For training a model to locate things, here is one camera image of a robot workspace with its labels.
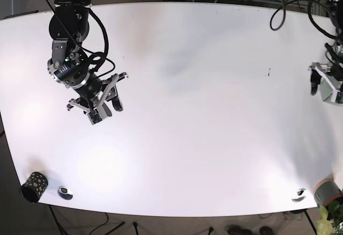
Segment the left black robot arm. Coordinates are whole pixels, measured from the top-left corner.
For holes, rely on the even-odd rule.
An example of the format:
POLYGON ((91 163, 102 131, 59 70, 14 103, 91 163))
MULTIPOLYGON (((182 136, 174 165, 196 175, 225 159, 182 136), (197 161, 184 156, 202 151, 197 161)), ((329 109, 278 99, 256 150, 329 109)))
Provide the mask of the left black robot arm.
POLYGON ((310 84, 312 96, 320 93, 323 102, 342 106, 342 0, 305 0, 307 4, 307 15, 314 26, 325 37, 334 41, 332 45, 326 43, 325 55, 329 55, 328 63, 313 62, 309 66, 311 72, 310 84), (311 10, 314 3, 319 4, 334 28, 335 35, 321 28, 312 16, 311 10))

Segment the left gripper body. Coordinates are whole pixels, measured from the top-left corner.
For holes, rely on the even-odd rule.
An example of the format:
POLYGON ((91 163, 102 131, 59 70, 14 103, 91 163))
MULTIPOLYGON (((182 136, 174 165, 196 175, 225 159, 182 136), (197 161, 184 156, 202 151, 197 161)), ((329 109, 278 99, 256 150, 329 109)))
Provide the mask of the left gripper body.
POLYGON ((329 81, 329 78, 334 78, 335 80, 341 82, 341 87, 339 91, 342 92, 342 68, 340 66, 333 63, 322 64, 318 62, 313 62, 309 66, 309 70, 311 72, 310 78, 311 76, 321 77, 320 83, 323 79, 329 81))

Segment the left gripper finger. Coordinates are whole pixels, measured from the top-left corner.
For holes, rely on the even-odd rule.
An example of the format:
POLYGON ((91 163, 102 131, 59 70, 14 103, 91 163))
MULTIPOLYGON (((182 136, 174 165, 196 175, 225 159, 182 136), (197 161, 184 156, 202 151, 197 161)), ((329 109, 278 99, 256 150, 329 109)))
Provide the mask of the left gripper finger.
POLYGON ((310 94, 312 96, 314 96, 317 93, 318 86, 320 84, 320 80, 321 80, 320 76, 319 77, 311 76, 311 78, 310 78, 310 82, 311 82, 311 92, 310 92, 310 94))

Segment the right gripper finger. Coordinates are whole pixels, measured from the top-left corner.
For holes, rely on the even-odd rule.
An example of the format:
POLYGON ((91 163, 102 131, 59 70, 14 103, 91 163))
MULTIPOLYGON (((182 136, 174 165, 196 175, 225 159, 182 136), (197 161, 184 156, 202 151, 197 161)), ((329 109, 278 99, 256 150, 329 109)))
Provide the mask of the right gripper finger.
POLYGON ((101 106, 99 106, 99 112, 101 117, 107 118, 112 116, 112 112, 110 111, 109 107, 106 105, 106 103, 103 103, 101 106))
POLYGON ((122 105, 122 102, 118 96, 118 94, 113 94, 112 98, 111 98, 111 103, 112 103, 112 106, 114 108, 115 111, 117 112, 121 112, 123 110, 123 105, 122 105))

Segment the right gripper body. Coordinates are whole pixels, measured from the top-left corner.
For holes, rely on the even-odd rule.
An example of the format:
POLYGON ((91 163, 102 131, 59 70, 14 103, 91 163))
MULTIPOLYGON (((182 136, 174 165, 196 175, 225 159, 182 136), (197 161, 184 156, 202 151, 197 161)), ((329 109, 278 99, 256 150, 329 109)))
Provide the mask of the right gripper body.
POLYGON ((107 117, 101 117, 99 106, 111 102, 113 94, 118 94, 116 84, 128 77, 129 75, 123 72, 114 74, 105 80, 96 77, 90 82, 87 81, 82 87, 76 89, 80 97, 69 100, 66 106, 67 110, 70 111, 74 107, 81 109, 92 125, 103 121, 107 117))

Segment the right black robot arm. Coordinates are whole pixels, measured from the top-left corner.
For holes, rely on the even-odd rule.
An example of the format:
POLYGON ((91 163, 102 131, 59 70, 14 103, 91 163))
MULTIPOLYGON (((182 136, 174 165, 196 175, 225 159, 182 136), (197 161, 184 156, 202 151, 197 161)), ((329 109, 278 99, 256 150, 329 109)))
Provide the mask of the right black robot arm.
POLYGON ((109 101, 114 110, 121 112, 123 106, 116 84, 128 78, 128 74, 114 74, 107 79, 96 75, 109 60, 109 40, 105 26, 91 10, 91 0, 54 0, 51 9, 54 15, 49 23, 49 34, 53 43, 52 56, 47 63, 48 73, 79 95, 69 101, 67 109, 80 108, 91 124, 112 116, 106 104, 109 101), (104 49, 101 52, 92 52, 82 46, 90 30, 89 17, 96 21, 102 32, 104 49))

